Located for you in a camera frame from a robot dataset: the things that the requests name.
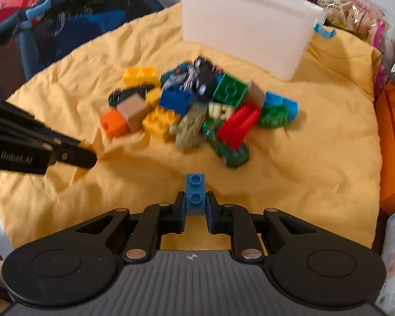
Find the white plastic bin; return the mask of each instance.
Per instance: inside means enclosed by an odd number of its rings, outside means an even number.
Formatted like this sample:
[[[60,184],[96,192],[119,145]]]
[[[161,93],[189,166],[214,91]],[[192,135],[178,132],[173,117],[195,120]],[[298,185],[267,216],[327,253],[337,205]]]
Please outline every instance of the white plastic bin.
[[[181,0],[183,39],[213,47],[290,80],[320,6],[305,0]]]

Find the toy car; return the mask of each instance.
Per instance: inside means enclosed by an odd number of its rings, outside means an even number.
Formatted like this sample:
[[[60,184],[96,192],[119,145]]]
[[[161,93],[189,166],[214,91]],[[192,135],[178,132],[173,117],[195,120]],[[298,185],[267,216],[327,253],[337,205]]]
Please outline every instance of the toy car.
[[[178,73],[178,74],[172,74],[170,75],[169,79],[166,80],[162,86],[162,89],[165,90],[170,87],[177,87],[180,88],[180,86],[184,83],[188,76],[188,73]]]
[[[196,79],[196,99],[208,103],[214,95],[217,85],[216,74],[204,66],[201,67]]]
[[[223,121],[207,120],[203,123],[203,138],[209,142],[215,153],[221,158],[228,167],[239,167],[247,163],[250,159],[249,149],[245,144],[241,144],[237,150],[233,150],[226,143],[216,137],[218,129]]]
[[[189,67],[192,65],[192,63],[190,62],[183,62],[179,65],[177,65],[177,67],[171,71],[168,71],[166,73],[164,73],[163,75],[161,75],[161,87],[164,86],[165,82],[170,78],[170,76],[174,75],[181,75],[182,73],[187,73],[189,70]]]
[[[170,126],[170,134],[176,135],[176,146],[182,151],[199,145],[199,133],[208,114],[208,107],[202,103],[194,103],[180,124]]]
[[[110,107],[117,107],[119,103],[122,103],[124,100],[131,97],[133,94],[139,94],[143,99],[145,99],[146,93],[155,86],[152,84],[142,84],[140,87],[136,88],[129,88],[124,90],[115,90],[109,97],[108,97],[108,105]]]
[[[207,70],[214,70],[214,64],[207,58],[203,58],[203,57],[197,57],[195,62],[193,63],[193,66],[196,69],[201,69],[201,68],[205,68]]]

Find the blue lego handle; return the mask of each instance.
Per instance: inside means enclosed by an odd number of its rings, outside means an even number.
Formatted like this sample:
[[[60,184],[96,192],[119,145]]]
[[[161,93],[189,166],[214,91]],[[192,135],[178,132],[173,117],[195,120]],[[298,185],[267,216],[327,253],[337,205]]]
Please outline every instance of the blue lego handle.
[[[333,29],[331,32],[329,32],[329,31],[325,30],[322,27],[322,25],[319,23],[315,23],[313,30],[317,34],[321,35],[323,38],[326,38],[326,39],[331,39],[331,38],[335,37],[335,35],[337,34],[337,31],[335,29]]]

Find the snack bag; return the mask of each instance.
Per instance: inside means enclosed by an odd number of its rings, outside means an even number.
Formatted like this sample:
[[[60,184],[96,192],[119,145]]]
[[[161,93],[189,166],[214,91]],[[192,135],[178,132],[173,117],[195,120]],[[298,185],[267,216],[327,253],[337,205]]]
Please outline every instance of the snack bag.
[[[318,5],[326,9],[327,20],[333,26],[353,33],[372,46],[381,42],[385,14],[370,0],[318,0]]]

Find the green lego brick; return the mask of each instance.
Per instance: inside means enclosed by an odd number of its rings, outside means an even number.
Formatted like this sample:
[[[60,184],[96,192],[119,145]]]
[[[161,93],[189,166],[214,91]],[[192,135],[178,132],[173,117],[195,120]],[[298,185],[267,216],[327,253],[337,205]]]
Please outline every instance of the green lego brick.
[[[288,110],[285,106],[269,106],[262,109],[259,124],[263,128],[277,129],[288,124]]]
[[[249,85],[225,73],[214,93],[214,99],[238,108],[247,93]]]

